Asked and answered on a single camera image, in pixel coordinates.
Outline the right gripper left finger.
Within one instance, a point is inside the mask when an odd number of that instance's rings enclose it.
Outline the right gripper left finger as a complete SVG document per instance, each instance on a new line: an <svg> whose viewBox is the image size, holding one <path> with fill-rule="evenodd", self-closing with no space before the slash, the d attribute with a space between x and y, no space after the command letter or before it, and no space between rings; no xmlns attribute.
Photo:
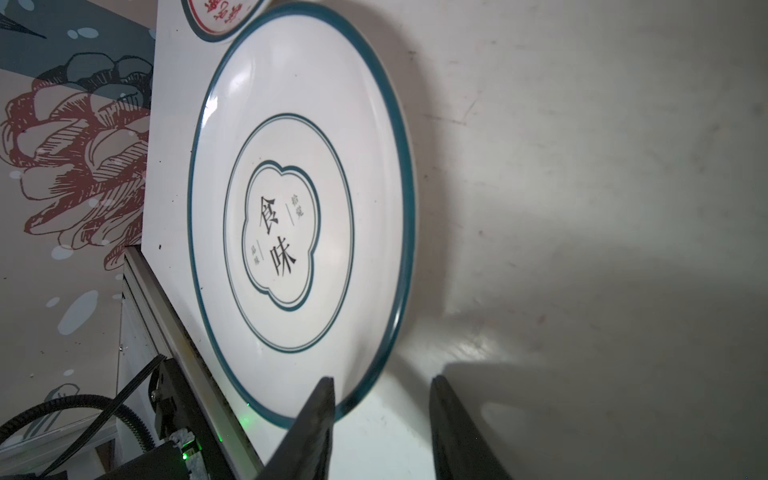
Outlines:
<svg viewBox="0 0 768 480"><path fill-rule="evenodd" d="M334 381L323 377L257 479L327 479L334 422Z"/></svg>

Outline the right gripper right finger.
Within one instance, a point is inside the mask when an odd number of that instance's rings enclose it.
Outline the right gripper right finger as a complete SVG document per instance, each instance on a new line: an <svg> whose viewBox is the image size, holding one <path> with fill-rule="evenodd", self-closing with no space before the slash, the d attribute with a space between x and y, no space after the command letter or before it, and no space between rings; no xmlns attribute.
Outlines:
<svg viewBox="0 0 768 480"><path fill-rule="evenodd" d="M437 479L512 480L443 375L431 381L429 417Z"/></svg>

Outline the white clover plate black rim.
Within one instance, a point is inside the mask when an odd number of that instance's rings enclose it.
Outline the white clover plate black rim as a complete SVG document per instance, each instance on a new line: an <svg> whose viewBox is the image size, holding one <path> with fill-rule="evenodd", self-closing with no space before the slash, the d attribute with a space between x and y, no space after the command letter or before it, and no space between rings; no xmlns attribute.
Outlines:
<svg viewBox="0 0 768 480"><path fill-rule="evenodd" d="M329 377L344 417L393 350L417 243L403 113L349 20L291 2L241 31L203 97L187 200L196 301L235 391L288 428Z"/></svg>

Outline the orange sunburst plate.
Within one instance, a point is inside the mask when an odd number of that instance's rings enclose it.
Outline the orange sunburst plate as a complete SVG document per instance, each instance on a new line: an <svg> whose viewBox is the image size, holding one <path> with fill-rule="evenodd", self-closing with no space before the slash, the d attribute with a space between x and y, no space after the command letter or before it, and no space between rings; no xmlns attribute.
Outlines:
<svg viewBox="0 0 768 480"><path fill-rule="evenodd" d="M235 35L271 0L182 0L181 6L192 31L203 41L220 42Z"/></svg>

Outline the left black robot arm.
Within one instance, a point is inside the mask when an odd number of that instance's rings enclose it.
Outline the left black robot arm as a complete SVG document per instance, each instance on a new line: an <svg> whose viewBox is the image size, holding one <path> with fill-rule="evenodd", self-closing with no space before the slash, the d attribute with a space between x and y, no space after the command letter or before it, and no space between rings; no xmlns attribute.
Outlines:
<svg viewBox="0 0 768 480"><path fill-rule="evenodd" d="M53 450L6 479L76 479L86 453L101 462L99 479L234 479L224 436L179 363L156 356L115 397L57 392L1 425L3 445L49 438L67 413L86 413L75 431L52 442Z"/></svg>

